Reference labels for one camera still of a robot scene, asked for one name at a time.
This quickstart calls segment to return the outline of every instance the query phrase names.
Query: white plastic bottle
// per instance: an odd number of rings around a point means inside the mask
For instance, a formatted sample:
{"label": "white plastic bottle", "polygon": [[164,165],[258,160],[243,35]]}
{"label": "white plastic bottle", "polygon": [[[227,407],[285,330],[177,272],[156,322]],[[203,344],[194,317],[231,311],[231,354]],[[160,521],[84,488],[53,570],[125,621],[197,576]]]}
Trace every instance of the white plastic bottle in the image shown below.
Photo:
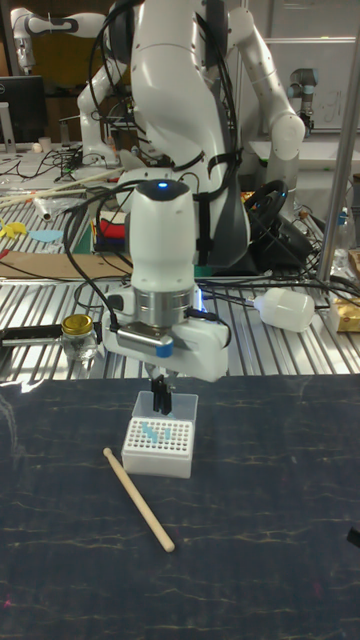
{"label": "white plastic bottle", "polygon": [[307,329],[315,312],[314,300],[310,296],[279,287],[255,298],[254,307],[266,324],[296,332]]}

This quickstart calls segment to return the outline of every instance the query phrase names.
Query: blue tape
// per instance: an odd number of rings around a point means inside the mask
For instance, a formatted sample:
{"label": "blue tape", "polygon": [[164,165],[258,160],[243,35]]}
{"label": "blue tape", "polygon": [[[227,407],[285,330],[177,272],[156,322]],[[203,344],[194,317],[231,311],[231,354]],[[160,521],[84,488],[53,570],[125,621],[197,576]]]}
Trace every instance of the blue tape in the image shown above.
{"label": "blue tape", "polygon": [[174,343],[164,344],[161,347],[156,347],[156,356],[158,358],[170,358],[174,351]]}

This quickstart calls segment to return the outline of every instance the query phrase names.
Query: yellow object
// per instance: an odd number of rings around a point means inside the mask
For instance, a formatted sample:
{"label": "yellow object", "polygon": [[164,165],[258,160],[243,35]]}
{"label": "yellow object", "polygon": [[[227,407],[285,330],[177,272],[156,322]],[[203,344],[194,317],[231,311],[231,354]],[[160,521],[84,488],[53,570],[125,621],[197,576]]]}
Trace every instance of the yellow object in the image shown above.
{"label": "yellow object", "polygon": [[338,298],[333,301],[329,318],[335,331],[360,332],[360,307],[355,307],[352,302],[360,305],[360,298],[349,298],[349,302]]}
{"label": "yellow object", "polygon": [[15,239],[15,233],[23,233],[26,235],[26,227],[22,222],[9,222],[9,224],[5,224],[4,220],[0,218],[1,222],[1,231],[0,238],[7,236],[8,238]]}
{"label": "yellow object", "polygon": [[89,316],[77,314],[65,318],[62,322],[62,330],[68,336],[84,336],[93,328],[93,321]]}
{"label": "yellow object", "polygon": [[11,229],[15,233],[23,233],[24,235],[27,234],[26,227],[22,222],[9,222],[7,226],[11,227]]}
{"label": "yellow object", "polygon": [[254,195],[254,191],[242,191],[241,192],[241,200],[242,203],[245,204],[246,200],[249,200],[249,198],[251,198],[251,196]]}

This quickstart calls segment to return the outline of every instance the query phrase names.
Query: computer monitor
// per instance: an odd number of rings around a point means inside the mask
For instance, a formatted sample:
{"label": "computer monitor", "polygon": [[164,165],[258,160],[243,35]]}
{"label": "computer monitor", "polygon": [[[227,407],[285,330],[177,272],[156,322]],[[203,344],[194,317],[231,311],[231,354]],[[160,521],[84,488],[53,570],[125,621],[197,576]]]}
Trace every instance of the computer monitor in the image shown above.
{"label": "computer monitor", "polygon": [[41,76],[0,77],[0,102],[8,102],[16,142],[35,142],[48,123]]}

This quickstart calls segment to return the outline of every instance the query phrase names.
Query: metal pole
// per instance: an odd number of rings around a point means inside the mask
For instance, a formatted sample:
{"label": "metal pole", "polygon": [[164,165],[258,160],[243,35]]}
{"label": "metal pole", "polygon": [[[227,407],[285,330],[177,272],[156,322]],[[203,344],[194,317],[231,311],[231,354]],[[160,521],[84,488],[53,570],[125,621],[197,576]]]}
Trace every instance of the metal pole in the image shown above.
{"label": "metal pole", "polygon": [[351,170],[356,130],[360,113],[360,29],[356,38],[354,59],[351,67],[349,89],[341,129],[339,149],[336,158],[334,181],[330,197],[329,216],[326,222],[324,241],[320,256],[318,278],[328,281],[334,258],[338,216],[346,194],[346,186]]}

